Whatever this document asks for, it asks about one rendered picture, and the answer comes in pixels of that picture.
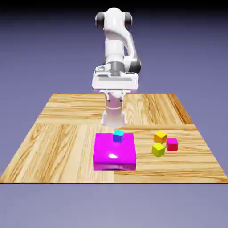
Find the large magenta box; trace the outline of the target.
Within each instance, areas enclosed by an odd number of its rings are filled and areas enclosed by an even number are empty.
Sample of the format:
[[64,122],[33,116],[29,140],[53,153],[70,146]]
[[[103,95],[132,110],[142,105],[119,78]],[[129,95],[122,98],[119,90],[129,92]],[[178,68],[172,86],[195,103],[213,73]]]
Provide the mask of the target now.
[[121,142],[113,141],[113,136],[112,133],[96,134],[93,152],[94,170],[136,170],[134,134],[124,133]]

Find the small orange cube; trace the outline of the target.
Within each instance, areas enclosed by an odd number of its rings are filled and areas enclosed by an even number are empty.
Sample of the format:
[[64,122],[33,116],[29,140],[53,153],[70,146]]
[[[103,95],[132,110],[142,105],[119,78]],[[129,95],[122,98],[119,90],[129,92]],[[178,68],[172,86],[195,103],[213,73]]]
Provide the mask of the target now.
[[154,142],[164,144],[167,140],[167,133],[157,131],[154,133]]

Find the small yellow cube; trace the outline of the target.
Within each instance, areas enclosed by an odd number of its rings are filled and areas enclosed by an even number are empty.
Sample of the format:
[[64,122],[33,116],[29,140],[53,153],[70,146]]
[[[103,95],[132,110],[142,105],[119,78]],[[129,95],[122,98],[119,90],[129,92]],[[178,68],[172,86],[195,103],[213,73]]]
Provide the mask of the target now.
[[151,152],[156,157],[163,156],[165,154],[165,146],[161,143],[156,143],[152,146]]

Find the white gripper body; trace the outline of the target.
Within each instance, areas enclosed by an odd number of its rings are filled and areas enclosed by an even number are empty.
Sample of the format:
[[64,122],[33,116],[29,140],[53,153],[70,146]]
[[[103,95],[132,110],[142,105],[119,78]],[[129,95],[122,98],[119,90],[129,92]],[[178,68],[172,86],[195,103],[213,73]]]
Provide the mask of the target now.
[[120,76],[111,76],[110,71],[94,71],[92,88],[100,90],[127,90],[138,89],[138,74],[120,72]]

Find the small cyan cube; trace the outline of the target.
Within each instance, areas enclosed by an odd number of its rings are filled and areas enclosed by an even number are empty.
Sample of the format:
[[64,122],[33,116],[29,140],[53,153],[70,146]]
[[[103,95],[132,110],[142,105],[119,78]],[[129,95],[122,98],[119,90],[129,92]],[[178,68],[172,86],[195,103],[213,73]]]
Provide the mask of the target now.
[[123,141],[123,136],[124,131],[115,129],[113,133],[113,142],[121,143]]

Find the small pink cube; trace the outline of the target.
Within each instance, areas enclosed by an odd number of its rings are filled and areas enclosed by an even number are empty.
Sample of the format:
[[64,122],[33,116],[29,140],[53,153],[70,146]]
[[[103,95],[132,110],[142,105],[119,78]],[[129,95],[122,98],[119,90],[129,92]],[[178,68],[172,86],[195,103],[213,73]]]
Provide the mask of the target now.
[[166,142],[166,148],[168,151],[177,151],[178,140],[176,138],[168,138]]

